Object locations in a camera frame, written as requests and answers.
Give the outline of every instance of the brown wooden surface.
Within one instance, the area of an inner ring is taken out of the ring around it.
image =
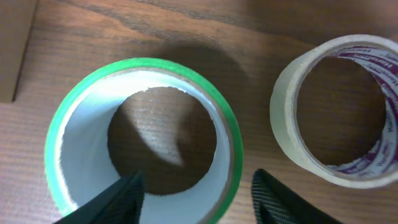
[[[255,222],[250,185],[252,173],[258,168],[268,170],[344,223],[397,223],[398,184],[355,190],[328,183],[284,155],[269,122],[272,87],[291,60],[346,34],[374,34],[398,41],[397,8],[395,0],[41,0],[16,101],[0,105],[0,223],[51,223],[61,217],[44,174],[47,127],[62,99],[83,77],[131,57],[166,58],[198,71],[219,89],[234,110],[243,137],[244,169],[239,191],[220,223]],[[365,153],[364,147],[377,138],[383,122],[383,102],[368,74],[344,78],[354,72],[363,73],[360,69],[347,68],[351,65],[344,63],[322,66],[325,68],[314,70],[304,83],[298,121],[313,153],[326,158],[323,161],[338,162],[342,153],[347,153],[347,158]],[[181,134],[182,139],[194,139],[192,144],[204,139],[209,144],[202,147],[207,147],[207,154],[211,152],[208,146],[212,144],[212,130],[207,121],[199,122],[208,119],[206,114],[191,113],[203,111],[200,105],[195,106],[195,101],[183,93],[160,91],[174,97],[175,106],[151,103],[151,99],[162,99],[154,90],[132,96],[125,106],[127,116],[118,115],[118,119],[134,119],[137,123],[132,124],[140,131],[143,127],[137,126],[139,121],[173,117],[178,125],[173,125],[171,131],[167,132],[171,124],[163,129],[148,124],[146,133],[152,132],[159,139],[167,138],[164,133]],[[165,116],[158,116],[159,112],[129,112],[139,107],[168,112]],[[188,131],[176,131],[183,127]],[[361,138],[366,141],[358,143]],[[135,141],[140,144],[142,140],[145,138]],[[196,152],[200,146],[179,147],[176,142],[159,143],[174,151],[176,147],[192,150],[180,152],[184,160],[183,155],[199,155]],[[322,147],[330,144],[338,150]],[[134,157],[132,153],[120,153]],[[128,172],[123,160],[119,164],[120,172]],[[205,169],[208,164],[195,166]],[[183,174],[184,170],[175,172]],[[175,190],[173,185],[167,187]]]

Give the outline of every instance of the green tape edge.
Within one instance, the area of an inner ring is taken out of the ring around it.
[[[137,67],[154,67],[163,68],[171,72],[175,72],[181,76],[187,77],[197,85],[202,87],[218,104],[222,113],[224,114],[229,128],[231,130],[233,144],[234,144],[234,168],[233,168],[233,178],[231,186],[228,190],[226,198],[221,203],[220,208],[217,210],[215,215],[210,218],[209,223],[217,223],[217,221],[224,215],[228,207],[231,205],[234,196],[239,187],[239,181],[242,176],[243,167],[243,144],[241,139],[241,132],[239,130],[238,122],[236,117],[232,112],[231,107],[221,95],[221,93],[204,77],[199,75],[197,72],[183,65],[158,58],[131,58],[118,62],[111,63],[105,67],[102,67],[95,72],[84,78],[77,86],[75,86],[71,92],[65,97],[57,112],[51,121],[49,126],[49,131],[47,133],[47,139],[45,142],[45,152],[44,152],[44,162],[45,162],[45,173],[47,178],[47,183],[49,185],[52,197],[57,205],[60,213],[63,216],[67,216],[73,209],[66,203],[60,186],[57,181],[57,176],[55,173],[56,160],[55,160],[55,138],[58,135],[58,130],[65,113],[69,109],[70,105],[77,99],[77,97],[89,86],[91,86],[97,80],[110,75],[114,72],[129,68]]]

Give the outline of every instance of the tape roll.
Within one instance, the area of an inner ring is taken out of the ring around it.
[[[199,100],[215,125],[217,145],[209,171],[192,188],[145,194],[141,223],[216,223],[232,202],[243,165],[238,122],[221,93],[193,70],[156,58],[115,62],[93,72],[59,106],[45,143],[45,172],[62,215],[89,202],[119,179],[107,147],[118,106],[149,88],[169,86]]]
[[[350,59],[378,82],[386,99],[386,123],[370,152],[353,162],[326,166],[305,145],[297,126],[297,96],[304,78],[324,57]],[[398,179],[398,45],[372,35],[333,39],[303,54],[280,74],[271,96],[271,126],[286,155],[297,165],[334,184],[367,189]]]

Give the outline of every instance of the black object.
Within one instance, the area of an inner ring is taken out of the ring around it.
[[[254,173],[251,192],[257,224],[341,224],[265,170]],[[122,177],[55,224],[138,224],[143,201],[142,174]]]
[[[251,193],[257,224],[341,224],[263,169],[254,173]]]
[[[143,201],[142,174],[121,177],[93,200],[55,224],[138,224]]]

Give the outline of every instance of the white tape core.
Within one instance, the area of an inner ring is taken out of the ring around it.
[[[305,145],[297,124],[297,97],[305,77],[324,57],[353,60],[368,70],[386,96],[386,124],[368,155],[349,164],[326,166]],[[322,44],[290,63],[271,96],[270,117],[275,138],[296,164],[338,185],[380,187],[398,180],[398,45],[371,35],[349,35]]]
[[[109,123],[127,97],[154,87],[174,87],[199,100],[214,122],[217,145],[209,171],[192,188],[171,195],[145,194],[140,223],[198,223],[215,209],[228,184],[231,162],[223,120],[197,88],[159,69],[149,68],[126,70],[98,80],[65,115],[56,142],[59,162],[56,171],[71,207],[84,205],[120,178],[109,158]]]

